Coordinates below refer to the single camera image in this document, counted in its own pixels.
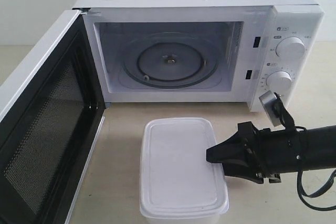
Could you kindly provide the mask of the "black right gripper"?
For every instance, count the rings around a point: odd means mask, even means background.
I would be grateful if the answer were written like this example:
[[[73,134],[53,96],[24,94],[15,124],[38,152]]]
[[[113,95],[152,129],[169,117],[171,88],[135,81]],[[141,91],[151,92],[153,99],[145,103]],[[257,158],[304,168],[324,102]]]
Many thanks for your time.
[[[209,163],[222,163],[225,176],[244,178],[263,184],[268,178],[280,182],[280,174],[299,170],[302,146],[295,127],[271,131],[259,130],[251,122],[243,123],[243,144],[236,132],[227,140],[206,150]]]

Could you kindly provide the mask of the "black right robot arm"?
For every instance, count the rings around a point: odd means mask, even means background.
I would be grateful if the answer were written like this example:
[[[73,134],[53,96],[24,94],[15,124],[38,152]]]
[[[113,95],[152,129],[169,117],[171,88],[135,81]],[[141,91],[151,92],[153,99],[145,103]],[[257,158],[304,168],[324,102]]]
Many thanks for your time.
[[[234,135],[207,149],[206,160],[222,164],[226,176],[279,183],[280,174],[335,167],[335,126],[271,131],[239,123]]]

